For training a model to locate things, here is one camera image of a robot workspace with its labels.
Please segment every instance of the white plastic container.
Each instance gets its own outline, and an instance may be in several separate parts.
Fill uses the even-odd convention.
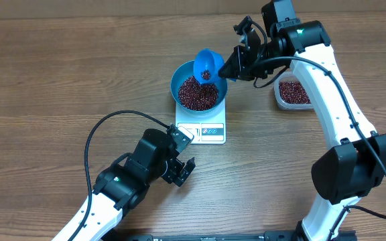
[[[282,110],[313,110],[312,104],[289,104],[282,100],[281,94],[279,93],[280,82],[299,82],[299,80],[293,75],[293,72],[284,72],[275,80],[273,89],[275,90],[276,103]]]

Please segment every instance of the container of beans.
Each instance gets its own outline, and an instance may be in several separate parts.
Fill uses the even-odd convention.
[[[276,103],[282,110],[313,110],[305,89],[292,72],[284,72],[275,80]]]
[[[193,75],[194,61],[181,65],[172,76],[171,93],[186,112],[203,115],[213,111],[226,98],[227,81],[200,84]]]

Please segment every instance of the red bean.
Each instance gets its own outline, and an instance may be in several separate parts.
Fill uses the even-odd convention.
[[[214,107],[218,99],[218,88],[215,84],[202,84],[194,76],[189,77],[178,90],[182,106],[190,110],[208,110]]]
[[[210,80],[211,79],[211,73],[209,72],[209,70],[203,71],[202,73],[200,73],[200,75],[202,76],[202,79],[204,79],[204,80]]]
[[[288,104],[310,104],[311,101],[300,82],[280,82],[279,93]]]

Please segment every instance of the wood grain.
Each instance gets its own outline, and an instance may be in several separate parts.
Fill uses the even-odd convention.
[[[264,0],[0,0],[0,19],[260,13]],[[382,0],[292,0],[298,13],[386,11]]]
[[[304,13],[332,38],[338,65],[367,118],[386,133],[386,12]],[[173,71],[211,48],[227,58],[242,15],[0,21],[0,240],[50,240],[86,197],[82,154],[93,125],[134,109],[174,122]],[[272,88],[231,82],[227,143],[191,146],[182,188],[156,181],[121,230],[153,235],[293,229],[315,196],[313,162],[326,151],[313,112],[278,110]],[[112,118],[90,147],[92,180],[155,124]],[[361,205],[386,213],[386,182]],[[343,229],[386,238],[386,221],[357,211]]]

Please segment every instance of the blue bowl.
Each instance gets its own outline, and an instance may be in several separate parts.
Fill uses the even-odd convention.
[[[227,81],[225,79],[223,79],[222,81],[215,83],[215,85],[218,88],[218,99],[217,99],[217,102],[215,103],[214,107],[212,107],[209,110],[201,110],[201,111],[190,110],[190,109],[182,106],[180,99],[178,98],[178,90],[180,89],[182,83],[184,83],[184,81],[186,81],[188,77],[193,76],[193,65],[194,65],[193,60],[186,62],[185,64],[181,65],[174,72],[174,75],[172,76],[172,80],[171,80],[172,97],[174,97],[174,100],[177,102],[177,104],[179,104],[185,111],[187,111],[191,114],[196,114],[196,115],[206,114],[208,112],[213,111],[218,105],[221,104],[221,102],[224,100],[224,98],[226,98]]]
[[[194,77],[201,84],[214,84],[220,81],[224,81],[223,78],[218,76],[218,71],[224,65],[224,59],[222,56],[212,50],[204,49],[196,55],[194,59]],[[208,70],[211,74],[211,79],[205,80],[202,78],[203,71]]]

